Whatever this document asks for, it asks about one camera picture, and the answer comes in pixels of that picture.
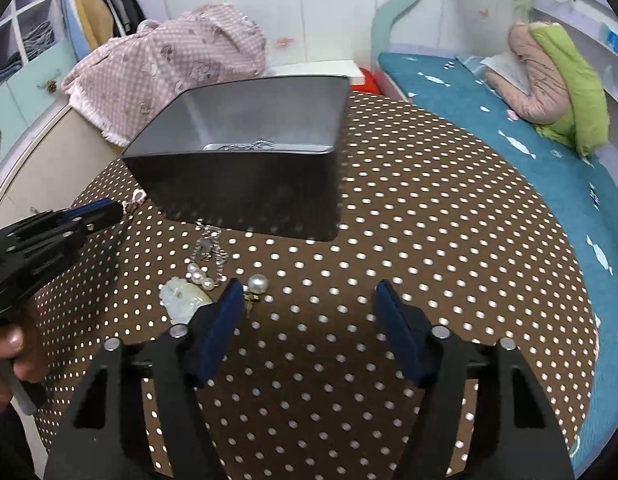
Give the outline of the person's left hand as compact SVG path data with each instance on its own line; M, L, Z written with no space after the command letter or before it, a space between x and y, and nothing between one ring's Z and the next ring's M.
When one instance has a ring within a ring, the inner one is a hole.
M19 380L42 382L48 371L48 359L43 348L43 338L38 322L38 309L33 300L20 310L15 324L0 327L0 360L10 361L13 372ZM2 414L13 393L0 376L0 414Z

